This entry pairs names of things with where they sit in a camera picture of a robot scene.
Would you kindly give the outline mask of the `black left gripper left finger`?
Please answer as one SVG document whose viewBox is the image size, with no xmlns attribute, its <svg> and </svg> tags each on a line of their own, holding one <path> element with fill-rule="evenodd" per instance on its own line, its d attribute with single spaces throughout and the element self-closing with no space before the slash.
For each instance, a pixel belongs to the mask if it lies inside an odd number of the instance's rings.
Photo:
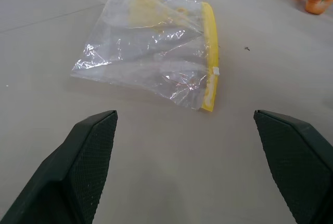
<svg viewBox="0 0 333 224">
<path fill-rule="evenodd" d="M 92 115 L 38 167 L 0 224 L 92 224 L 106 183 L 118 115 Z"/>
</svg>

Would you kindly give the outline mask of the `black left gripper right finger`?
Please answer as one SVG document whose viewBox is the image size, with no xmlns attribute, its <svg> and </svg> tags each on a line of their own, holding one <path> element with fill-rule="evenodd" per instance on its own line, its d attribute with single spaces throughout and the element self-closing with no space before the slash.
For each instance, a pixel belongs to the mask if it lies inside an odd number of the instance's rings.
<svg viewBox="0 0 333 224">
<path fill-rule="evenodd" d="M 333 224 L 333 146 L 309 123 L 253 116 L 272 177 L 297 224 Z"/>
</svg>

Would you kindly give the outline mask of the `clear zip bag yellow zipper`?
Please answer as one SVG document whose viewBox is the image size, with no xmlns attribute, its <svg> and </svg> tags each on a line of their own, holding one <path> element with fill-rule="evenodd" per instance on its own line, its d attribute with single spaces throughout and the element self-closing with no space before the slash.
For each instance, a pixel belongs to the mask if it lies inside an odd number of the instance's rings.
<svg viewBox="0 0 333 224">
<path fill-rule="evenodd" d="M 220 74 L 213 9 L 196 0 L 107 0 L 71 74 L 212 111 Z"/>
</svg>

